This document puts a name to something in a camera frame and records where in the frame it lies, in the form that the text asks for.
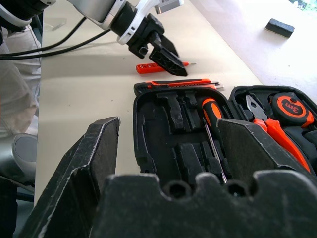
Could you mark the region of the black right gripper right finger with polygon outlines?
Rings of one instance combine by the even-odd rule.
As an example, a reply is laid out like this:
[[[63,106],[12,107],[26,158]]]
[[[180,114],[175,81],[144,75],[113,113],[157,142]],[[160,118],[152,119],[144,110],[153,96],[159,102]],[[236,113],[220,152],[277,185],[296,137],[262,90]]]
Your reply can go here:
[[[260,126],[220,119],[217,128],[232,176],[226,188],[243,193],[311,193],[312,175]]]

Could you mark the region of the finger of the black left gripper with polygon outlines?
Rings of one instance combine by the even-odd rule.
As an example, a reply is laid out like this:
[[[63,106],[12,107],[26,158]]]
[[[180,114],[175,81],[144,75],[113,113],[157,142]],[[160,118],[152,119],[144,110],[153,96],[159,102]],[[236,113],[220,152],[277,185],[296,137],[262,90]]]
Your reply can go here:
[[[159,54],[164,56],[164,52],[173,53],[176,57],[179,57],[175,45],[164,35],[159,34]]]
[[[182,61],[166,48],[154,48],[149,58],[164,70],[175,76],[188,76]]]

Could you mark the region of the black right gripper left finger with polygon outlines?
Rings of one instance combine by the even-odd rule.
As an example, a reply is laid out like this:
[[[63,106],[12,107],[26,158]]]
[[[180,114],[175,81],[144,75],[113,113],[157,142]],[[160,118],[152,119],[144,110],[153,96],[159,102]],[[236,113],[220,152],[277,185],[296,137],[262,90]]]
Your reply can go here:
[[[89,238],[106,177],[115,173],[120,118],[90,124],[64,154],[18,238]]]

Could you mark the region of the orange black utility knife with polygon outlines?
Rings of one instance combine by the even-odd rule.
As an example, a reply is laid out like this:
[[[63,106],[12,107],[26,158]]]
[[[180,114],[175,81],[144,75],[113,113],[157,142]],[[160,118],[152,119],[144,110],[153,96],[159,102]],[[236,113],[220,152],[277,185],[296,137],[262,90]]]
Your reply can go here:
[[[146,82],[147,89],[154,88],[172,88],[172,87],[190,87],[190,86],[202,86],[212,89],[221,89],[223,85],[218,81],[211,81],[210,79],[185,79],[174,81],[148,81]]]

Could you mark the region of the red bit holder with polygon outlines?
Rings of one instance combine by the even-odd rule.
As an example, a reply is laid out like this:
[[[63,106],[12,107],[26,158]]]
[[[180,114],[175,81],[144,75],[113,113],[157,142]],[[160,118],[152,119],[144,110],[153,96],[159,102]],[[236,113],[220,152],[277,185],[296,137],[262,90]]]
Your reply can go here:
[[[151,74],[165,71],[164,68],[160,67],[156,63],[138,64],[135,69],[138,74]]]

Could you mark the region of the black plastic tool case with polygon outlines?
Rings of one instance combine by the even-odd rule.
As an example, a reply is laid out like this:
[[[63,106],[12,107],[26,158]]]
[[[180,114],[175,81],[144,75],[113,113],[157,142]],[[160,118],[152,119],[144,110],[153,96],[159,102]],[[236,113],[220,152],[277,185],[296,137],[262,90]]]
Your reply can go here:
[[[226,98],[208,87],[147,89],[136,85],[134,151],[141,172],[156,174],[163,185],[182,180],[193,186],[195,177],[203,172],[214,174],[223,181],[204,127],[202,102],[207,98],[215,99],[221,110],[220,119],[253,123],[254,116],[247,108],[246,96],[250,95],[268,118],[277,120],[270,103],[274,94],[282,92],[295,93],[315,119],[308,127],[281,122],[280,125],[303,153],[311,169],[312,182],[317,185],[317,104],[302,91],[289,86],[238,86]],[[211,133],[228,181],[232,176],[221,136],[214,135],[212,130]]]

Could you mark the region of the orange black tape measure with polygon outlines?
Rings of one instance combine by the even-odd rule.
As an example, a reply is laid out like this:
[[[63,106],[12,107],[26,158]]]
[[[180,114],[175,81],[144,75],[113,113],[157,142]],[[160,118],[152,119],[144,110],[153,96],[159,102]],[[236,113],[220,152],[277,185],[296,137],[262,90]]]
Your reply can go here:
[[[274,116],[283,125],[308,127],[315,121],[311,111],[293,92],[274,94],[270,104]]]

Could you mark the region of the silver robot torso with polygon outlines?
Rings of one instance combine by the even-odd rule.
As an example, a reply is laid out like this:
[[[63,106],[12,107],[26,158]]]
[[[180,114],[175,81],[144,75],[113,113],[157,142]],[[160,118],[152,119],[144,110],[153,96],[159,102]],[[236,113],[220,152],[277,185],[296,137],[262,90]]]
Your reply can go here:
[[[20,133],[0,138],[0,176],[19,183],[34,183],[37,137]]]

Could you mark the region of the beige cloth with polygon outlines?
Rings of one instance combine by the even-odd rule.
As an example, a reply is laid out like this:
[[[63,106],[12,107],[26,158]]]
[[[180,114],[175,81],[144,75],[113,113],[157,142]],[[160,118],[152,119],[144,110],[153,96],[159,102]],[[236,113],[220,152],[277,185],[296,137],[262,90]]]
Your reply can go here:
[[[21,32],[2,28],[0,55],[37,50],[41,43],[30,25]],[[41,59],[0,60],[0,138],[38,134]]]

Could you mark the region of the black eraser block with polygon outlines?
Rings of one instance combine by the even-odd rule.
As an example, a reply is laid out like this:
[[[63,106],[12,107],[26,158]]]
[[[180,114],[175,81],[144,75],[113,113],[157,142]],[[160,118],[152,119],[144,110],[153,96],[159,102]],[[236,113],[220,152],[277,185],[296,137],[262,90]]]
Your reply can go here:
[[[265,26],[265,29],[285,38],[290,38],[295,27],[271,18]]]

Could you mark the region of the orange handled pliers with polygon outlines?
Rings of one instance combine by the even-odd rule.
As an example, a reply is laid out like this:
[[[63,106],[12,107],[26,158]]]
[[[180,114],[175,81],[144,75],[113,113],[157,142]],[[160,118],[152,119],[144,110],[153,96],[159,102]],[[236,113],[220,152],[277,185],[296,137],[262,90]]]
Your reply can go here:
[[[246,104],[247,108],[252,112],[254,116],[253,123],[259,125],[279,145],[289,151],[308,172],[311,172],[311,169],[303,153],[284,132],[280,125],[280,122],[268,118],[262,107],[250,95],[246,96]]]

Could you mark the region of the orange black handled screwdriver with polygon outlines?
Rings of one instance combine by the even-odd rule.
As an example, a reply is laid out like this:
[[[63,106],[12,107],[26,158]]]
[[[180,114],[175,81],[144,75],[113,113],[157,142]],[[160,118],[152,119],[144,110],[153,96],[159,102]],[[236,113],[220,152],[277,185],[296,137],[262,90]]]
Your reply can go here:
[[[211,130],[213,131],[214,135],[220,136],[219,130],[217,129],[216,123],[218,119],[222,118],[221,110],[219,108],[219,105],[217,104],[216,100],[213,98],[207,98],[202,102],[202,110],[203,110],[203,123],[204,127],[208,136],[208,139],[210,141],[212,152],[217,159],[220,170],[221,170],[221,176],[224,183],[227,183],[227,177],[225,175],[224,169],[222,167],[221,159],[218,153],[218,149],[214,143],[214,139],[212,137]]]

